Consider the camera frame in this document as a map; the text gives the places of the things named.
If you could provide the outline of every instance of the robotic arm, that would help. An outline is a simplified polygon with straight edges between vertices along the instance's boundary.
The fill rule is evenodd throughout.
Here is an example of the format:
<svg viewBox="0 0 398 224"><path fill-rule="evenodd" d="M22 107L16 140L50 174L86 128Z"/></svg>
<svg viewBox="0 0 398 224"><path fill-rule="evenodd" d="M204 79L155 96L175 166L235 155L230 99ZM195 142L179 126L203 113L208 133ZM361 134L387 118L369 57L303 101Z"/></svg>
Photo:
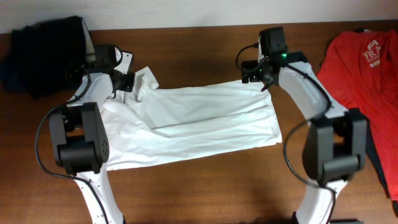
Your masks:
<svg viewBox="0 0 398 224"><path fill-rule="evenodd" d="M84 96L53 112L49 118L55 161L67 174L85 180L75 181L94 224L126 223L114 201L106 173L109 142L99 108L112 92L132 90L134 78L124 72L131 60L132 54L123 52L120 65L124 68L116 72L119 75L114 75L115 71L109 68L88 70L76 93L85 93ZM327 93L303 53L287 51L281 27L260 32L259 60L242 63L242 81L265 82L266 88L280 85L307 119L304 124L308 123L310 130L303 150L303 164L309 180L302 181L308 187L292 221L328 223L337 195L364 166L367 130L364 116L358 110L347 110ZM82 128L84 134L71 135L76 128ZM343 142L334 143L334 134L341 136Z"/></svg>

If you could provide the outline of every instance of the red cloth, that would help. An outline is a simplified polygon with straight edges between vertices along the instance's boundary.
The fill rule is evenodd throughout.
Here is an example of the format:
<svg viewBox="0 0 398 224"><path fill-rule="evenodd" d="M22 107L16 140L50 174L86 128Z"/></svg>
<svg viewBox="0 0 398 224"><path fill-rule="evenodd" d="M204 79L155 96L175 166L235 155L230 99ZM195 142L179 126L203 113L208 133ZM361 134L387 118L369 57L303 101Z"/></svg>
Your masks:
<svg viewBox="0 0 398 224"><path fill-rule="evenodd" d="M398 200L397 33L342 33L330 44L318 79L335 100L369 118L389 194Z"/></svg>

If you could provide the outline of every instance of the table top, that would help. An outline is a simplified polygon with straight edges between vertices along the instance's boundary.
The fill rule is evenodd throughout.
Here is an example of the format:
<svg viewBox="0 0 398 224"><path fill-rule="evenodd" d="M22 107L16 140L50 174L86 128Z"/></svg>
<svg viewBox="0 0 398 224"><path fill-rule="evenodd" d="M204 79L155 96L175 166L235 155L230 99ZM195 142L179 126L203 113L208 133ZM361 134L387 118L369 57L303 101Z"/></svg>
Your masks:
<svg viewBox="0 0 398 224"><path fill-rule="evenodd" d="M132 71L149 66L160 88L204 86L240 79L237 52L257 41L260 30L276 25L93 31L95 44L116 44L134 53ZM342 31L363 27L397 29L396 21L283 24L290 50L302 50L315 72L327 43ZM257 59L257 49L241 60ZM279 86L270 89L285 137L303 119ZM40 170L34 134L43 115L73 92L33 100L0 91L0 223L91 223L76 183ZM289 142L289 157L301 175L308 128ZM40 139L45 165L64 173L53 160L48 125ZM161 166L108 172L113 194L127 223L239 223L290 218L305 186L287 168L282 145L219 154ZM366 159L365 168L342 191L333 218L365 223L397 223L390 200Z"/></svg>

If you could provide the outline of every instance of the white fabric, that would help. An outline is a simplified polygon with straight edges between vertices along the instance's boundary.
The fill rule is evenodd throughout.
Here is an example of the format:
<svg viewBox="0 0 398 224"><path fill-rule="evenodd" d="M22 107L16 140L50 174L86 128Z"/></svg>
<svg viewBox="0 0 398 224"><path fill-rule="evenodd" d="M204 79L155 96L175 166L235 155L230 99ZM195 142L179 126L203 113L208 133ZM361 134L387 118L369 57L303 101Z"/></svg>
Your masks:
<svg viewBox="0 0 398 224"><path fill-rule="evenodd" d="M271 96L240 80L158 90L148 67L132 93L117 92L101 116L109 139L108 170L154 166L282 142Z"/></svg>

